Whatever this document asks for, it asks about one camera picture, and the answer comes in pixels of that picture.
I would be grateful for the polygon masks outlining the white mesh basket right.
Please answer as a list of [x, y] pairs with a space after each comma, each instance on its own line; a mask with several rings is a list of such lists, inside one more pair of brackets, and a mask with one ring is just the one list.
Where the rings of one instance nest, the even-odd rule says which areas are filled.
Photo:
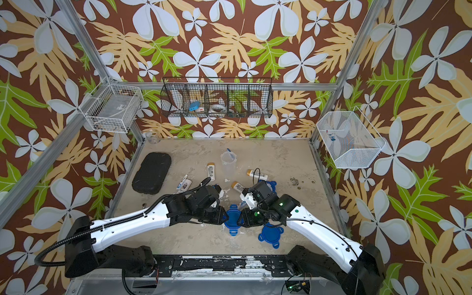
[[339, 169], [369, 168], [387, 144], [359, 108], [329, 111], [317, 122], [317, 129]]

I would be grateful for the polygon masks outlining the white bottle upright back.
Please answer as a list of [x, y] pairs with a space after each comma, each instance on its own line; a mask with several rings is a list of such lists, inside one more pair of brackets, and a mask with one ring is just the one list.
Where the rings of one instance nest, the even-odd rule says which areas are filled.
[[216, 173], [215, 173], [215, 164], [210, 162], [207, 164], [207, 175], [210, 178], [210, 181], [216, 180]]

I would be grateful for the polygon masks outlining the blue lid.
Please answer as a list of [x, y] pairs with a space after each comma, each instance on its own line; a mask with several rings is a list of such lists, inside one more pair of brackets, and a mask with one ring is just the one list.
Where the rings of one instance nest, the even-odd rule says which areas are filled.
[[229, 234], [232, 237], [235, 237], [238, 234], [240, 226], [238, 225], [238, 220], [241, 216], [241, 211], [238, 209], [236, 204], [230, 205], [229, 209], [226, 211], [227, 220], [224, 225], [229, 231]]
[[258, 235], [260, 242], [267, 242], [271, 244], [274, 249], [280, 247], [281, 235], [284, 233], [284, 229], [280, 226], [266, 223], [263, 226], [261, 233]]
[[275, 192], [277, 189], [277, 182], [276, 181], [266, 181], [266, 184], [271, 189], [272, 192]]

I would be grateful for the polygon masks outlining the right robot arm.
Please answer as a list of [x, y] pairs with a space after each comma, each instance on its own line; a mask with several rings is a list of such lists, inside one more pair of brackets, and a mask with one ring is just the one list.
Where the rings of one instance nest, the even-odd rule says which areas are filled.
[[323, 254], [294, 247], [286, 256], [288, 268], [295, 275], [311, 274], [337, 283], [347, 295], [377, 295], [386, 278], [380, 250], [373, 244], [363, 246], [321, 222], [305, 206], [288, 194], [278, 196], [260, 181], [245, 188], [240, 198], [247, 204], [238, 225], [262, 226], [274, 221], [311, 241]]

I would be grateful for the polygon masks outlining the blue lid behind cup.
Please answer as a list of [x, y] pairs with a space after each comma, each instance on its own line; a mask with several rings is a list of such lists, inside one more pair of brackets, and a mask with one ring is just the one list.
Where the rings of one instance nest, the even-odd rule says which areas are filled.
[[277, 189], [277, 182], [276, 181], [266, 181], [266, 184], [271, 189], [272, 192], [275, 192]]

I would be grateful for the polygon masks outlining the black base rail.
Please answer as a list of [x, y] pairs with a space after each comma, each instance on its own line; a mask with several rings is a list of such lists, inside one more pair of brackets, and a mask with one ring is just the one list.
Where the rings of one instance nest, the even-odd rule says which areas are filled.
[[195, 273], [203, 276], [260, 275], [261, 277], [289, 277], [299, 271], [287, 255], [155, 255], [151, 273], [157, 278], [177, 278]]

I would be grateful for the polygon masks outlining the glass jar corner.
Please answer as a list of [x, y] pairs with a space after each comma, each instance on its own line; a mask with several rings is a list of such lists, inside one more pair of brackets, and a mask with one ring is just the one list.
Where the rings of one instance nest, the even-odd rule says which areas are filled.
[[145, 132], [145, 138], [149, 144], [153, 145], [157, 144], [161, 140], [158, 131], [154, 129]]

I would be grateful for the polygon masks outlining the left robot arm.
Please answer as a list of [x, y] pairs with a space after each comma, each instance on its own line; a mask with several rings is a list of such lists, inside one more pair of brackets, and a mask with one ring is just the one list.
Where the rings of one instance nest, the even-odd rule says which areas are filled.
[[149, 207], [108, 220], [81, 217], [66, 238], [40, 252], [39, 267], [63, 267], [65, 277], [75, 278], [95, 269], [123, 269], [133, 275], [150, 274], [156, 262], [150, 247], [129, 248], [118, 243], [147, 231], [181, 223], [222, 225], [229, 217], [220, 205], [221, 188], [200, 185], [180, 194], [166, 194]]

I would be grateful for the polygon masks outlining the toothpaste tube left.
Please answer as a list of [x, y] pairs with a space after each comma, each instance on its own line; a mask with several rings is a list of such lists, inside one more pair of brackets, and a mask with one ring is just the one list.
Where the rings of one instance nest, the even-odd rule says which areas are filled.
[[179, 185], [177, 186], [177, 190], [181, 189], [181, 187], [183, 186], [183, 184], [187, 180], [187, 178], [188, 178], [188, 175], [185, 174], [183, 179], [179, 182]]

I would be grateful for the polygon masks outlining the white bottle purple label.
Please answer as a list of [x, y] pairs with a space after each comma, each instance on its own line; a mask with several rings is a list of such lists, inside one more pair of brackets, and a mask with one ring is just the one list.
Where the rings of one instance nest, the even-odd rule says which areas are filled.
[[192, 184], [192, 181], [191, 181], [190, 179], [185, 179], [185, 180], [181, 183], [181, 185], [180, 185], [180, 187], [179, 187], [179, 189], [178, 189], [178, 194], [188, 191], [189, 188], [190, 188], [190, 186], [191, 186], [191, 184]]

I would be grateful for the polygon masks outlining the white bottle right back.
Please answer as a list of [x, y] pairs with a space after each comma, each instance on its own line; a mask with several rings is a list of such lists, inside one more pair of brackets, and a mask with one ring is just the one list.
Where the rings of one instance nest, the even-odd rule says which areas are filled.
[[267, 181], [269, 179], [269, 176], [260, 172], [259, 169], [247, 170], [247, 175], [254, 178], [255, 181]]

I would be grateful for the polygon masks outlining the black rubber mat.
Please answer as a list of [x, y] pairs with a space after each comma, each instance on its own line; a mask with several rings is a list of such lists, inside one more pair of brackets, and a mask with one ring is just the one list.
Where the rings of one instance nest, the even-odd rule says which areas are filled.
[[149, 195], [159, 193], [171, 164], [172, 158], [169, 154], [164, 152], [149, 153], [135, 174], [132, 181], [133, 190]]

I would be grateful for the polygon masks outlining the back clear plastic cup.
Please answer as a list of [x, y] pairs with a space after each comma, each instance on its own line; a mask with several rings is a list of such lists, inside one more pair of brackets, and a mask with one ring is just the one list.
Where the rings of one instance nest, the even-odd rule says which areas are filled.
[[233, 179], [237, 169], [237, 156], [227, 150], [221, 155], [222, 173], [225, 179]]

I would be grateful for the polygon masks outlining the white bottle centre right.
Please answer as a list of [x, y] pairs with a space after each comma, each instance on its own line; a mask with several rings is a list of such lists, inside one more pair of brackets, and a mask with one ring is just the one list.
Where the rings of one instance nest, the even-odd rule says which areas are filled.
[[238, 181], [233, 182], [231, 184], [231, 187], [232, 187], [232, 189], [234, 189], [235, 191], [237, 191], [240, 194], [243, 193], [243, 191], [245, 189], [245, 187], [242, 184], [240, 184]]

